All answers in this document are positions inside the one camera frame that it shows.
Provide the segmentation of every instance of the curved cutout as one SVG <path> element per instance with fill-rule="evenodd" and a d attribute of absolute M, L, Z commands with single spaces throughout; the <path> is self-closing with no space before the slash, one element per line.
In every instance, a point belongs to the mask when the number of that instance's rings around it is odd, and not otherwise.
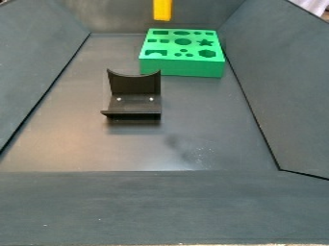
<path fill-rule="evenodd" d="M 145 51 L 145 55 L 151 55 L 153 53 L 160 54 L 163 57 L 166 57 L 168 55 L 168 51 L 167 50 L 147 50 Z"/>

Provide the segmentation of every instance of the circle hole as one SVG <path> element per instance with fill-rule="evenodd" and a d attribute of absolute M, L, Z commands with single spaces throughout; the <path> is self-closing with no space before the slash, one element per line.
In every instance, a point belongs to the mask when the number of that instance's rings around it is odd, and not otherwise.
<path fill-rule="evenodd" d="M 188 44 L 191 44 L 191 40 L 187 39 L 187 38 L 179 38 L 179 39 L 175 40 L 175 43 L 178 45 L 188 45 Z"/>

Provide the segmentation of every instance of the green shape sorter board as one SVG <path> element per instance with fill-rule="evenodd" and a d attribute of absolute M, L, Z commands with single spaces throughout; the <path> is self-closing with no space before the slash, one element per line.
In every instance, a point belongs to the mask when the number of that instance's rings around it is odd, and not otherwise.
<path fill-rule="evenodd" d="M 223 74 L 224 57 L 212 30 L 148 29 L 141 48 L 140 73 L 216 77 Z"/>

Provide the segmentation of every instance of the black plastic bracket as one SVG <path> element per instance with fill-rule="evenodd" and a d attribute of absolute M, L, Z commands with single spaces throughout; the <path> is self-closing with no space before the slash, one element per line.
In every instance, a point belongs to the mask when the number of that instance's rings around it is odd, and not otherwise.
<path fill-rule="evenodd" d="M 100 111 L 111 119 L 159 119 L 161 113 L 160 71 L 141 76 L 125 76 L 109 69 L 111 101 Z"/>

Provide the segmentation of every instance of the yellow object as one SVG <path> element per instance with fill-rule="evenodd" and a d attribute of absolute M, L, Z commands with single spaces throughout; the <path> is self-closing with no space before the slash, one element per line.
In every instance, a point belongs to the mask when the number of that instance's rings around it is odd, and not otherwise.
<path fill-rule="evenodd" d="M 152 17 L 155 20 L 171 20 L 172 0 L 152 0 Z"/>

